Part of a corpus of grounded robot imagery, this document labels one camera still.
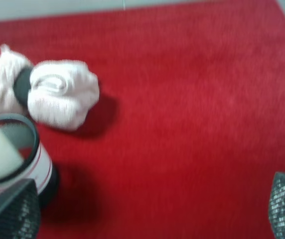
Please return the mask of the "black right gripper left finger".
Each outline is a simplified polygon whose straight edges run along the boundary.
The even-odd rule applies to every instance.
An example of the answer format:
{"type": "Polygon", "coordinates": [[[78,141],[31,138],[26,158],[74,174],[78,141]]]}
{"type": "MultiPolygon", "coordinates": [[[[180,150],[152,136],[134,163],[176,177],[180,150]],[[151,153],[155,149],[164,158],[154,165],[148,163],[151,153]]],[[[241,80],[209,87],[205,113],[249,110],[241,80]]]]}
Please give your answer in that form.
{"type": "Polygon", "coordinates": [[[40,205],[33,179],[22,179],[0,193],[0,239],[34,239],[40,205]]]}

